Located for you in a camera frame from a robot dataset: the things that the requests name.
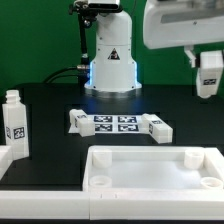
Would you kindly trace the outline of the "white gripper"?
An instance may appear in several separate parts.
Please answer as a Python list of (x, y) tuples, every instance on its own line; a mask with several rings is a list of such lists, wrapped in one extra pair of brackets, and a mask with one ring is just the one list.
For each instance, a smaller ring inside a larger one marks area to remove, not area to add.
[(224, 41), (224, 0), (147, 0), (143, 42), (149, 49), (185, 46), (192, 68), (194, 47)]

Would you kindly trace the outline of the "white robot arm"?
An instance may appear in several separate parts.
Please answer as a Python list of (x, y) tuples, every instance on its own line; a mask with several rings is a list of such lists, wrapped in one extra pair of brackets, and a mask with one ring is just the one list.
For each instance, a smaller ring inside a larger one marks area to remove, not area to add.
[[(87, 0), (85, 9), (97, 21), (96, 55), (90, 63), (87, 93), (102, 97), (127, 97), (141, 91), (137, 63), (131, 54), (132, 19), (120, 0)], [(224, 0), (146, 0), (143, 43), (149, 49), (184, 48), (191, 65), (196, 44), (224, 40)]]

